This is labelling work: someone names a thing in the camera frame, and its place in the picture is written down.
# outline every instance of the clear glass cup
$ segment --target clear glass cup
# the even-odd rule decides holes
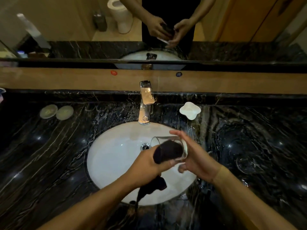
[[[155,136],[151,139],[151,147],[160,145],[161,153],[164,154],[166,151],[169,150],[169,148],[166,146],[166,141],[171,140],[175,143],[178,143],[182,148],[182,154],[176,158],[175,160],[183,160],[186,159],[188,156],[188,146],[187,143],[181,139],[179,136]]]

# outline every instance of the faucet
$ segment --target faucet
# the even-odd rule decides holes
[[[152,94],[150,81],[141,81],[141,105],[140,114],[138,116],[139,123],[149,123],[149,116],[152,114],[152,104],[155,103],[155,99]]]

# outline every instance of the hand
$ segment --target hand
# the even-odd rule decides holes
[[[131,182],[133,189],[146,185],[158,175],[161,175],[162,172],[169,170],[178,163],[175,160],[169,160],[161,164],[156,164],[153,155],[157,147],[158,145],[141,151],[131,167],[124,174],[126,180]]]
[[[173,48],[178,45],[180,40],[188,33],[188,31],[194,26],[191,19],[183,19],[174,26],[175,35],[172,40],[169,41],[169,45],[166,48]]]
[[[172,35],[161,26],[161,23],[165,23],[162,18],[151,15],[144,23],[148,27],[148,31],[151,36],[158,37],[166,41],[169,41],[172,38]]]
[[[169,133],[181,137],[188,145],[188,156],[184,161],[185,163],[179,166],[178,171],[183,173],[189,170],[199,178],[207,182],[212,182],[222,165],[210,157],[209,154],[185,132],[171,130]]]

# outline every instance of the toilet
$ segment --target toilet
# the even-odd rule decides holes
[[[117,28],[119,33],[128,33],[133,23],[132,14],[119,0],[109,0],[108,8],[111,12],[112,17],[117,22]]]

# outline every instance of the tile floor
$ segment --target tile floor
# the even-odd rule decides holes
[[[106,17],[108,28],[106,32],[96,31],[92,41],[142,41],[142,22],[134,18],[131,30],[127,34],[120,34],[116,22],[112,17]],[[194,41],[205,41],[201,23],[197,23],[194,32]]]

